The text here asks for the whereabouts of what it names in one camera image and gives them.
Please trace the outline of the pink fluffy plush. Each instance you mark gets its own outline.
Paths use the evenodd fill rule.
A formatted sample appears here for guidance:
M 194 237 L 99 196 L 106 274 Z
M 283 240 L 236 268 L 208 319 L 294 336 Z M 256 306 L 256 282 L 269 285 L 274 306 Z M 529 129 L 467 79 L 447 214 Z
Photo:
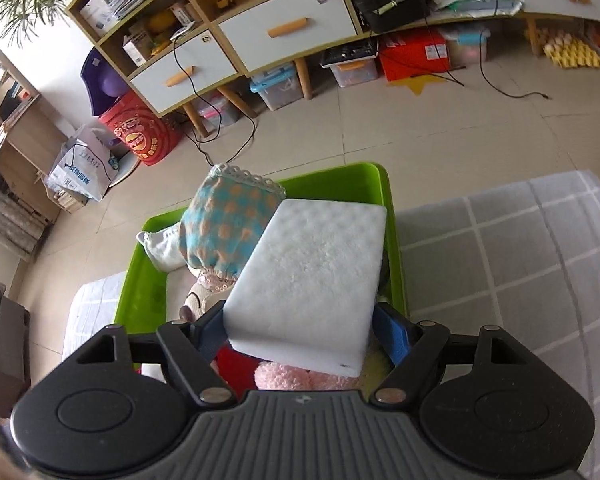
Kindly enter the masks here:
M 275 362 L 259 363 L 253 374 L 254 383 L 260 390 L 279 391 L 328 391 L 361 389 L 362 380 L 304 370 Z

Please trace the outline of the white foam sponge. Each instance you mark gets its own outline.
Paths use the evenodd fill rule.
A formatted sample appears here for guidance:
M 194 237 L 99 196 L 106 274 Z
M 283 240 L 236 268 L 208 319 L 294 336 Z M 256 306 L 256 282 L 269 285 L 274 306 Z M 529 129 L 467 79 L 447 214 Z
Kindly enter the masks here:
M 283 200 L 223 308 L 234 350 L 358 377 L 384 254 L 387 209 Z

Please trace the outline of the mouse plush blue dress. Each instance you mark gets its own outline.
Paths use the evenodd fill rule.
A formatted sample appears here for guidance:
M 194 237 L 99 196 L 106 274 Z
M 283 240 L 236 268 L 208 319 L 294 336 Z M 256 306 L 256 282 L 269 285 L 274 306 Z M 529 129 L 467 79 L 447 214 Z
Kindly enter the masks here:
M 286 191 L 277 182 L 227 164 L 215 165 L 178 224 L 178 250 L 197 275 L 180 309 L 194 322 L 230 291 Z

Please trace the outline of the green plastic storage bin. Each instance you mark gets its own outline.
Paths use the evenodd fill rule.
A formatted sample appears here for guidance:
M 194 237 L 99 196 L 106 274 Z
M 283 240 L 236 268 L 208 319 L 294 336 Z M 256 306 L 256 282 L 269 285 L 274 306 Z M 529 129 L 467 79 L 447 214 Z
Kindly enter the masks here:
M 140 232 L 116 320 L 131 333 L 166 322 L 166 281 L 186 270 L 230 284 L 226 341 L 238 352 L 355 377 L 385 322 L 406 309 L 387 171 L 358 162 L 273 182 L 213 168 L 193 203 Z

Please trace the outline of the white cloth pouch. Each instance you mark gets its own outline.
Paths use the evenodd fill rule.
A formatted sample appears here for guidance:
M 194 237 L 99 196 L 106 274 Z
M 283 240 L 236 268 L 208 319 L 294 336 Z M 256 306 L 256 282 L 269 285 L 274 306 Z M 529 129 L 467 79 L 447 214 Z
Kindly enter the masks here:
M 136 234 L 136 240 L 158 271 L 170 273 L 185 266 L 185 259 L 180 252 L 178 224 L 158 232 L 140 231 Z

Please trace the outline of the white grid tablecloth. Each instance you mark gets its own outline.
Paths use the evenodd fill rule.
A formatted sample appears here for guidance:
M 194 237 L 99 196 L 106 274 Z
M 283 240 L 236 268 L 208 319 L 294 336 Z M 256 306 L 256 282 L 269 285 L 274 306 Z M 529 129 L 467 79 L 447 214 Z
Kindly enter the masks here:
M 412 323 L 451 332 L 419 405 L 373 405 L 393 364 L 370 338 L 361 389 L 250 390 L 193 405 L 157 330 L 100 330 L 49 388 L 73 479 L 600 479 L 600 180 L 586 171 L 396 214 Z

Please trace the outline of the white paper bag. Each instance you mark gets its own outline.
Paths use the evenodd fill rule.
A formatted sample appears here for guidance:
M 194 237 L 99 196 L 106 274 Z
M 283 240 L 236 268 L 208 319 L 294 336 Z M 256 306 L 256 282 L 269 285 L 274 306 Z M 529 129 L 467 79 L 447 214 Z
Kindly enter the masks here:
M 100 122 L 85 124 L 61 145 L 44 183 L 54 192 L 70 191 L 100 202 L 116 180 L 119 159 L 111 151 L 112 133 Z

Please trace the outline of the red cartoon bucket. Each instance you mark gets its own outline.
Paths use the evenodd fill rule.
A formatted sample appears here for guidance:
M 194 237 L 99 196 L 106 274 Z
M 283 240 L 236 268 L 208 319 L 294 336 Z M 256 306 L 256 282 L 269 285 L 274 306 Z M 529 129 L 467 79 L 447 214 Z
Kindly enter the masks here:
M 170 118 L 159 118 L 129 90 L 99 120 L 146 166 L 154 166 L 178 146 L 181 126 Z

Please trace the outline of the clear box blue lid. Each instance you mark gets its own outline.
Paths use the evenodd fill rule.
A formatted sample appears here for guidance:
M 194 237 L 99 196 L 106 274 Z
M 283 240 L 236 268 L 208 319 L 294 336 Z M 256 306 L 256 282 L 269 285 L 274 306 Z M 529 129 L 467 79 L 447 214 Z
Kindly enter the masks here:
M 249 88 L 272 112 L 303 98 L 297 70 L 291 63 L 255 74 Z

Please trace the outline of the red cardboard box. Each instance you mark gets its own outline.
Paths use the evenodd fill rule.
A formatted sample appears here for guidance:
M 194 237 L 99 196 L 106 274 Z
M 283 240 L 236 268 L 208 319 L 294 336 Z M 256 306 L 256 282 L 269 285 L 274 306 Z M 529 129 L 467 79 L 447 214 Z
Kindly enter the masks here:
M 379 59 L 388 81 L 428 74 L 446 73 L 451 68 L 444 37 L 434 29 L 410 29 L 382 36 Z

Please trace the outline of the tall wooden shelf cabinet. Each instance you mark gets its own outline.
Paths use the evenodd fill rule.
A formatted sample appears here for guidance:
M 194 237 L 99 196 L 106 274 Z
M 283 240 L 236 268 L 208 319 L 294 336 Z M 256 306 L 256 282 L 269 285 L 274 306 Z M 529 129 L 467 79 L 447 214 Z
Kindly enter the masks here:
M 196 127 L 196 96 L 284 63 L 312 96 L 309 55 L 354 39 L 350 0 L 72 0 L 67 6 L 96 51 L 162 117 L 184 110 Z

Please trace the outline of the yellow egg tray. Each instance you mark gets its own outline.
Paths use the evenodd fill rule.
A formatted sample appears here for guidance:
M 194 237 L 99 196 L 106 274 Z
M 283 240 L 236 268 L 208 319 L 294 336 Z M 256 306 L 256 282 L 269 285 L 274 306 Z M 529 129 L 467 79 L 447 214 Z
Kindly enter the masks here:
M 535 33 L 543 54 L 555 66 L 570 68 L 597 68 L 600 54 L 577 35 L 562 29 L 543 27 Z

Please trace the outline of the black bag on shelf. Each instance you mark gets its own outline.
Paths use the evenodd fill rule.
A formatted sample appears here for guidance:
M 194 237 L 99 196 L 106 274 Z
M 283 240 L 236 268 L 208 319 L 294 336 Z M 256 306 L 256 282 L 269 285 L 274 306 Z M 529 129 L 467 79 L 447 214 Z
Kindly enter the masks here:
M 390 32 L 428 15 L 426 0 L 353 0 L 353 4 L 375 34 Z

